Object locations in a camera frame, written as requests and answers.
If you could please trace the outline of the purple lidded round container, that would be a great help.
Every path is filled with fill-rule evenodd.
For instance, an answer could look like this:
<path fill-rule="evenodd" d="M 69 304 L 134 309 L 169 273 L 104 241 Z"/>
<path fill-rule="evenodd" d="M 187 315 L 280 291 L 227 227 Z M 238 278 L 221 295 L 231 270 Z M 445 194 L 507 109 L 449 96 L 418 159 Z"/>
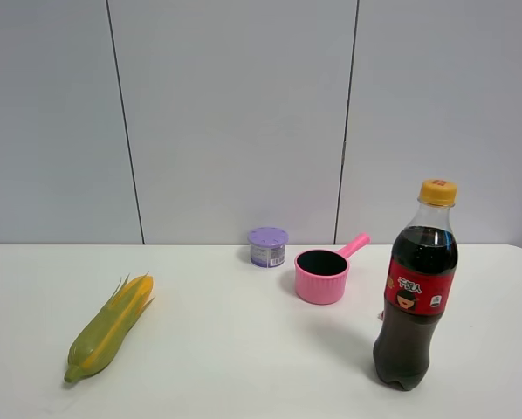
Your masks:
<path fill-rule="evenodd" d="M 276 227 L 259 227 L 248 234 L 250 261 L 263 268 L 275 268 L 285 261 L 288 233 Z"/>

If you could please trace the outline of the pink saucepan black inside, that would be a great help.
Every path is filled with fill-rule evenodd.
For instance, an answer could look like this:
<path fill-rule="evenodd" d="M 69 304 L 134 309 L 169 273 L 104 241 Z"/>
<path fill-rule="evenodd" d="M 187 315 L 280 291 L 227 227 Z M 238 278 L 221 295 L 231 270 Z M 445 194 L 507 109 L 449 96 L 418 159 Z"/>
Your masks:
<path fill-rule="evenodd" d="M 349 258 L 370 241 L 368 234 L 361 233 L 337 251 L 315 249 L 299 253 L 294 260 L 296 294 L 315 305 L 338 302 L 345 292 Z"/>

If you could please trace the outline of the cola bottle yellow cap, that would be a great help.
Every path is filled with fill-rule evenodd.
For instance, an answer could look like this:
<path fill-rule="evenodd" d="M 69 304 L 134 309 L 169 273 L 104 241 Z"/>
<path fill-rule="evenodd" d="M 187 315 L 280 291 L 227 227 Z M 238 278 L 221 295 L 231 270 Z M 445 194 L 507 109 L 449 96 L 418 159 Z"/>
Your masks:
<path fill-rule="evenodd" d="M 378 378 L 410 391 L 429 368 L 430 344 L 443 316 L 458 262 L 450 226 L 453 182 L 422 182 L 419 208 L 393 243 L 381 330 L 373 347 Z"/>

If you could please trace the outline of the green yellow corn cob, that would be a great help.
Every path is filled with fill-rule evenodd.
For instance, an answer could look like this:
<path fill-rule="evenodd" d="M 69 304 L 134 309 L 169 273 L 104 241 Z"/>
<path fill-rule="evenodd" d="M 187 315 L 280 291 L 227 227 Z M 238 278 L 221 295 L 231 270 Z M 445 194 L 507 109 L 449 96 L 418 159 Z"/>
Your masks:
<path fill-rule="evenodd" d="M 113 361 L 128 332 L 154 300 L 154 278 L 125 278 L 71 344 L 64 381 L 74 384 L 101 372 Z"/>

